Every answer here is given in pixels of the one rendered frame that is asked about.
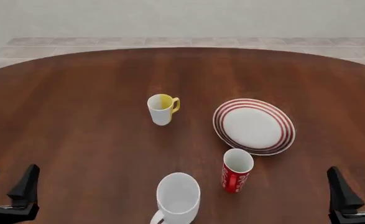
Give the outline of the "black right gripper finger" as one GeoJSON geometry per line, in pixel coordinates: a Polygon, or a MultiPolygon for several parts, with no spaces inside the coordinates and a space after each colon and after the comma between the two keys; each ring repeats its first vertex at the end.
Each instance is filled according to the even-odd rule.
{"type": "Polygon", "coordinates": [[[364,201],[351,189],[336,166],[330,167],[326,173],[330,188],[329,212],[357,212],[364,206],[364,201]]]}

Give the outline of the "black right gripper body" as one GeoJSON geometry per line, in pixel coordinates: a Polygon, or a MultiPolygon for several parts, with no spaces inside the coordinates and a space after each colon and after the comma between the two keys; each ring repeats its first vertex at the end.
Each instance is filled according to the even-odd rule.
{"type": "Polygon", "coordinates": [[[365,212],[357,210],[344,213],[330,209],[328,216],[331,224],[365,224],[365,212]]]}

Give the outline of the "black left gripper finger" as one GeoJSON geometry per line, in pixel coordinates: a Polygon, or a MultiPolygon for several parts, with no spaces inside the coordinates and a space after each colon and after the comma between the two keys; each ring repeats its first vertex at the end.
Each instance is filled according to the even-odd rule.
{"type": "Polygon", "coordinates": [[[38,203],[39,174],[40,168],[36,164],[28,166],[20,181],[7,194],[11,203],[38,203]]]}

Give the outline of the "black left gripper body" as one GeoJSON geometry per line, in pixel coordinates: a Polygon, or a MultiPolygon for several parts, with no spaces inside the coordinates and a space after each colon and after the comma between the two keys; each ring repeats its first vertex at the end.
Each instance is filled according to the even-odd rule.
{"type": "Polygon", "coordinates": [[[0,222],[27,222],[35,220],[39,206],[31,203],[26,207],[0,207],[0,222]]]}

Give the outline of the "red mug with white print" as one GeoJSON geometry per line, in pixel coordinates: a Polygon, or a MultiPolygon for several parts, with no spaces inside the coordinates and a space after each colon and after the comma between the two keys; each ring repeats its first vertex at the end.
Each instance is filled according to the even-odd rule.
{"type": "Polygon", "coordinates": [[[250,153],[242,149],[230,149],[223,156],[221,185],[229,193],[240,192],[254,167],[250,153]]]}

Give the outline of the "white plate with red rings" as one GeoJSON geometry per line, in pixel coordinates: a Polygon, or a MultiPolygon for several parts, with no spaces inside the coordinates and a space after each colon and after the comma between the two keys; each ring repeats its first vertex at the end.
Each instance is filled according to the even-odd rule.
{"type": "Polygon", "coordinates": [[[256,156],[280,154],[296,136],[292,120],[282,110],[252,98],[229,100],[217,107],[213,128],[227,145],[256,156]]]}

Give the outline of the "plain white mug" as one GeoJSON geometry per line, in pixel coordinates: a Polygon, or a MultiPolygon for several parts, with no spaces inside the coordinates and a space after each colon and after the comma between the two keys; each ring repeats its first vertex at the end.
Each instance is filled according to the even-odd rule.
{"type": "Polygon", "coordinates": [[[171,173],[157,186],[158,211],[150,224],[191,224],[198,214],[201,190],[198,182],[186,173],[171,173]]]}

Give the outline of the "white and yellow mug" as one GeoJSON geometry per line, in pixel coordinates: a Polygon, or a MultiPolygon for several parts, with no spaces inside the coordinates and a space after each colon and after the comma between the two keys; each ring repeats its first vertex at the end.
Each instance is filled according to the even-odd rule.
{"type": "Polygon", "coordinates": [[[165,94],[153,95],[147,100],[147,106],[153,123],[165,126],[180,109],[180,99],[165,94]]]}

